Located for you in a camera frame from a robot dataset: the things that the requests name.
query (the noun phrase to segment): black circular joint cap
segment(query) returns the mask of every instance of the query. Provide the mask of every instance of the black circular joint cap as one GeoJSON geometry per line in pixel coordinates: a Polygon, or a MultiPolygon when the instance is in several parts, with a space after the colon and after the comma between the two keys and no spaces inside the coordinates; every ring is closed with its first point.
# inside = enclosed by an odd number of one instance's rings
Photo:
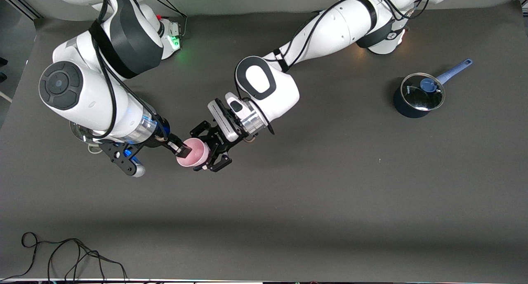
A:
{"type": "Polygon", "coordinates": [[[73,62],[55,62],[42,73],[38,91],[42,100],[55,109],[71,109],[79,102],[83,74],[73,62]]]}
{"type": "Polygon", "coordinates": [[[57,71],[51,74],[51,77],[47,80],[46,90],[53,94],[61,94],[68,88],[69,81],[70,80],[65,73],[57,71]]]}

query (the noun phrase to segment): dark gray mat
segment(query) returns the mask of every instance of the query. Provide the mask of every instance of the dark gray mat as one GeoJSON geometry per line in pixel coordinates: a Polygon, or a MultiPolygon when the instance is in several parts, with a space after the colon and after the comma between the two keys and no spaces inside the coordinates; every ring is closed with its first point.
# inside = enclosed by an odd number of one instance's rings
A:
{"type": "MultiPolygon", "coordinates": [[[[233,70],[291,37],[307,14],[192,17],[183,51],[128,83],[186,137],[233,70]]],[[[0,275],[23,271],[25,231],[79,237],[130,277],[351,282],[528,279],[528,44],[517,3],[427,11],[390,56],[356,45],[295,66],[300,102],[232,149],[220,173],[139,154],[126,177],[88,154],[40,101],[53,49],[89,23],[46,20],[0,133],[0,275]],[[391,106],[398,79],[473,58],[420,120],[391,106]]],[[[28,277],[45,277],[41,248],[28,277]]],[[[73,264],[70,246],[54,260],[73,264]]],[[[108,277],[119,269],[105,265],[108,277]]],[[[82,274],[99,277],[95,261],[82,274]]]]}

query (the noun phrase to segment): black cable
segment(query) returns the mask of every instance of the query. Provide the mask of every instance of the black cable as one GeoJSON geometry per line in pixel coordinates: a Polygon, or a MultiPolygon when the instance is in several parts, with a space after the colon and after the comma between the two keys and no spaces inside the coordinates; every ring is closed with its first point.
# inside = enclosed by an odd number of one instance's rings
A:
{"type": "Polygon", "coordinates": [[[156,116],[156,114],[151,110],[151,108],[149,106],[147,106],[147,104],[145,104],[145,102],[143,102],[143,100],[141,98],[139,98],[135,93],[134,91],[132,91],[130,88],[128,88],[128,86],[126,85],[126,83],[124,83],[124,81],[122,81],[114,72],[113,70],[111,70],[111,68],[109,68],[109,66],[107,64],[104,64],[104,67],[107,69],[107,71],[112,75],[112,77],[121,85],[121,87],[123,87],[125,89],[126,92],[128,92],[130,95],[132,95],[133,98],[136,98],[136,100],[150,113],[150,115],[152,116],[152,118],[156,121],[157,125],[160,127],[160,129],[162,130],[162,133],[163,133],[163,139],[164,141],[166,141],[168,139],[167,137],[167,132],[165,131],[165,128],[163,127],[163,124],[162,122],[160,121],[160,119],[158,119],[158,117],[156,116]]]}
{"type": "MultiPolygon", "coordinates": [[[[391,1],[391,0],[384,0],[388,5],[389,5],[389,8],[391,8],[391,13],[392,13],[392,16],[394,17],[394,19],[396,20],[401,20],[403,18],[405,19],[416,19],[417,17],[419,17],[420,15],[422,15],[422,13],[425,11],[425,9],[427,8],[428,4],[429,4],[429,0],[426,1],[426,4],[424,5],[424,8],[415,16],[413,17],[408,17],[406,15],[404,15],[403,13],[400,12],[400,10],[394,5],[394,3],[391,1]],[[394,11],[397,11],[400,16],[402,16],[401,19],[398,19],[398,17],[396,17],[396,14],[394,13],[394,11]]],[[[319,22],[321,21],[321,19],[326,15],[326,13],[328,13],[328,11],[330,11],[331,9],[333,9],[336,5],[340,4],[342,2],[342,0],[336,2],[335,4],[333,4],[332,6],[330,6],[328,9],[326,9],[321,17],[319,17],[319,19],[317,19],[317,21],[315,22],[315,24],[313,25],[313,27],[311,28],[310,30],[310,33],[309,33],[309,36],[307,37],[304,45],[302,46],[302,49],[300,51],[300,53],[298,54],[298,56],[295,58],[295,60],[292,62],[292,64],[290,66],[293,66],[300,58],[300,56],[302,55],[302,53],[304,52],[304,50],[306,49],[309,41],[310,41],[310,38],[311,36],[313,35],[314,31],[315,31],[315,28],[317,27],[317,24],[319,24],[319,22]]],[[[288,48],[286,49],[285,53],[283,54],[283,58],[285,58],[286,54],[288,53],[290,47],[292,46],[292,41],[293,39],[298,35],[298,33],[300,32],[300,30],[302,30],[312,19],[314,19],[315,17],[317,17],[317,15],[315,15],[314,17],[312,17],[311,19],[309,19],[308,21],[306,21],[300,28],[297,29],[297,32],[295,32],[294,36],[292,37],[292,40],[290,40],[289,42],[289,45],[288,45],[288,48]]],[[[271,60],[271,59],[264,59],[266,60],[267,62],[278,62],[278,60],[271,60]]]]}
{"type": "Polygon", "coordinates": [[[60,242],[51,242],[51,241],[39,241],[37,236],[35,235],[35,233],[33,232],[26,232],[22,235],[22,238],[21,238],[21,244],[24,248],[33,248],[33,256],[32,256],[32,259],[31,259],[31,264],[30,266],[28,267],[28,269],[24,272],[24,273],[21,273],[20,275],[15,275],[15,276],[10,276],[10,277],[7,277],[7,278],[4,278],[2,280],[0,280],[0,282],[3,282],[5,280],[8,280],[8,279],[11,279],[11,278],[16,278],[16,277],[22,277],[22,276],[25,276],[28,272],[31,271],[32,267],[34,266],[35,264],[35,258],[36,258],[36,252],[37,252],[37,249],[38,249],[38,246],[41,245],[41,244],[51,244],[51,245],[58,245],[57,248],[55,248],[53,250],[53,252],[51,253],[51,256],[49,256],[49,260],[47,262],[47,280],[48,280],[48,283],[51,283],[51,275],[50,275],[50,268],[51,268],[51,262],[53,261],[53,256],[55,255],[55,253],[57,252],[57,250],[59,248],[61,248],[64,244],[68,243],[68,242],[74,242],[76,245],[77,245],[77,248],[78,248],[78,255],[77,255],[77,261],[75,262],[75,265],[66,273],[66,275],[64,276],[64,279],[66,281],[66,278],[68,276],[68,274],[74,270],[73,272],[73,281],[72,283],[75,282],[75,278],[76,278],[76,272],[77,272],[77,266],[78,264],[86,257],[86,256],[90,256],[90,257],[93,257],[93,258],[97,258],[99,260],[99,269],[100,269],[100,272],[101,272],[101,276],[103,279],[106,279],[106,277],[104,276],[104,272],[103,272],[103,269],[102,269],[102,265],[101,265],[101,261],[106,261],[106,262],[109,262],[109,263],[114,263],[114,264],[117,264],[119,265],[119,267],[121,267],[121,271],[123,272],[123,280],[126,281],[126,279],[128,279],[128,275],[126,273],[126,270],[125,270],[125,267],[117,262],[117,261],[113,261],[113,260],[110,260],[104,256],[102,256],[101,254],[99,254],[98,251],[96,250],[91,250],[90,248],[88,248],[80,239],[76,239],[76,238],[69,238],[69,239],[65,239],[63,241],[60,241],[60,242]],[[32,244],[32,245],[28,245],[26,244],[25,240],[26,240],[26,237],[28,235],[32,235],[32,237],[35,239],[35,243],[32,244]],[[85,255],[84,256],[80,256],[80,250],[83,250],[85,252],[85,255]]]}
{"type": "Polygon", "coordinates": [[[187,18],[187,15],[184,14],[184,13],[182,13],[182,12],[180,12],[180,11],[176,8],[176,6],[174,6],[174,4],[172,4],[172,2],[170,2],[169,0],[166,0],[166,1],[168,2],[168,4],[170,4],[170,5],[174,8],[174,11],[176,11],[177,13],[179,13],[180,15],[182,15],[183,17],[187,18]]]}
{"type": "Polygon", "coordinates": [[[416,19],[417,17],[422,15],[422,13],[426,10],[426,8],[427,8],[427,6],[429,4],[429,0],[427,0],[424,8],[417,15],[412,16],[412,17],[408,17],[408,16],[404,15],[402,12],[400,12],[400,10],[394,5],[394,3],[391,0],[384,0],[384,2],[389,5],[389,7],[391,8],[392,15],[394,16],[394,19],[396,19],[397,21],[400,21],[401,19],[416,19]],[[396,17],[396,14],[394,13],[394,11],[396,11],[402,18],[398,19],[398,17],[396,17]]]}
{"type": "Polygon", "coordinates": [[[108,71],[106,69],[106,64],[102,60],[101,53],[99,52],[99,46],[97,45],[97,41],[95,39],[92,39],[92,42],[94,43],[94,49],[96,51],[97,61],[99,63],[99,66],[101,68],[101,71],[104,75],[104,79],[106,81],[106,85],[108,86],[108,91],[110,92],[110,99],[112,101],[112,117],[110,121],[110,126],[108,126],[108,130],[104,132],[102,135],[94,135],[92,134],[92,138],[94,139],[104,139],[108,135],[111,134],[113,127],[116,124],[116,117],[117,117],[117,102],[116,102],[116,94],[113,91],[113,85],[112,81],[110,80],[110,77],[108,76],[108,71]]]}
{"type": "MultiPolygon", "coordinates": [[[[294,36],[292,36],[292,39],[289,41],[288,47],[286,48],[286,51],[283,54],[283,58],[285,58],[286,54],[290,51],[290,48],[292,47],[292,41],[294,40],[294,38],[301,32],[303,28],[305,28],[308,25],[308,23],[310,23],[311,20],[317,17],[317,15],[313,15],[312,17],[307,19],[304,23],[302,23],[302,25],[299,26],[299,28],[297,28],[296,32],[294,33],[294,36]]],[[[271,60],[271,59],[264,59],[264,60],[266,60],[267,62],[279,62],[279,60],[271,60]]]]}
{"type": "Polygon", "coordinates": [[[313,27],[311,28],[310,30],[310,33],[308,34],[308,37],[306,38],[306,41],[304,42],[304,45],[302,46],[302,49],[301,51],[299,52],[299,54],[297,55],[297,58],[295,58],[294,62],[292,62],[292,65],[290,66],[293,66],[298,60],[299,58],[301,57],[302,53],[304,52],[304,50],[306,49],[309,41],[310,41],[310,38],[312,36],[312,34],[315,32],[315,27],[317,27],[317,24],[319,24],[319,22],[323,19],[323,17],[331,10],[333,9],[334,7],[336,7],[338,4],[340,4],[342,1],[338,1],[334,4],[332,4],[332,6],[330,6],[328,9],[326,9],[326,11],[324,11],[322,14],[321,14],[321,17],[319,17],[319,19],[317,19],[317,21],[315,21],[315,24],[313,25],[313,27]]]}
{"type": "MultiPolygon", "coordinates": [[[[102,23],[102,18],[104,15],[106,15],[106,11],[108,9],[108,0],[103,0],[103,6],[101,8],[101,11],[99,13],[99,16],[97,17],[97,23],[100,25],[102,23]]],[[[92,38],[92,43],[94,45],[94,50],[96,51],[96,57],[97,61],[99,63],[99,67],[101,68],[101,71],[104,75],[104,80],[106,81],[106,85],[108,87],[108,91],[110,92],[110,98],[112,101],[112,117],[110,121],[110,126],[108,126],[108,129],[106,132],[104,132],[102,135],[94,135],[92,134],[92,138],[94,139],[104,139],[108,135],[111,134],[115,124],[116,124],[116,117],[117,117],[117,102],[116,102],[116,94],[113,91],[112,81],[110,80],[110,77],[108,76],[107,71],[104,69],[104,61],[102,59],[101,53],[99,51],[99,46],[97,44],[97,41],[92,38]]]]}
{"type": "Polygon", "coordinates": [[[169,0],[167,0],[167,2],[172,6],[168,6],[165,2],[161,1],[161,0],[156,0],[157,2],[159,2],[160,4],[164,5],[166,8],[170,9],[171,11],[174,11],[174,12],[177,12],[179,13],[182,17],[184,18],[187,18],[187,15],[180,12],[172,3],[170,3],[169,0]]]}

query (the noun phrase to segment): floor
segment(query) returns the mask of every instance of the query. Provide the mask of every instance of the floor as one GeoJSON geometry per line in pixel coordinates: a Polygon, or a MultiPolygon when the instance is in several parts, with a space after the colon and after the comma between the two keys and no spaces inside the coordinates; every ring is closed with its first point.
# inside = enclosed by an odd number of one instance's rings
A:
{"type": "MultiPolygon", "coordinates": [[[[13,98],[30,56],[35,39],[33,21],[22,15],[5,0],[0,0],[0,57],[8,64],[0,68],[7,80],[0,83],[0,91],[13,98]]],[[[0,97],[0,128],[11,104],[0,97]]]]}

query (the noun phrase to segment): led indicator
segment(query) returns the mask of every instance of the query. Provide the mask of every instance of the led indicator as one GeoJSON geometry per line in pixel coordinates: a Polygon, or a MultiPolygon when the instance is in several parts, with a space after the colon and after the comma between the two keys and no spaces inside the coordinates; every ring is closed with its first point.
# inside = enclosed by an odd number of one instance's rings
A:
{"type": "Polygon", "coordinates": [[[167,35],[167,38],[168,38],[168,41],[169,41],[169,43],[170,43],[170,46],[171,46],[174,50],[179,49],[179,37],[178,37],[178,36],[167,35]]]}
{"type": "Polygon", "coordinates": [[[405,29],[403,29],[403,31],[401,32],[400,39],[398,40],[398,45],[401,44],[401,42],[403,41],[403,35],[404,34],[405,34],[405,29]]]}

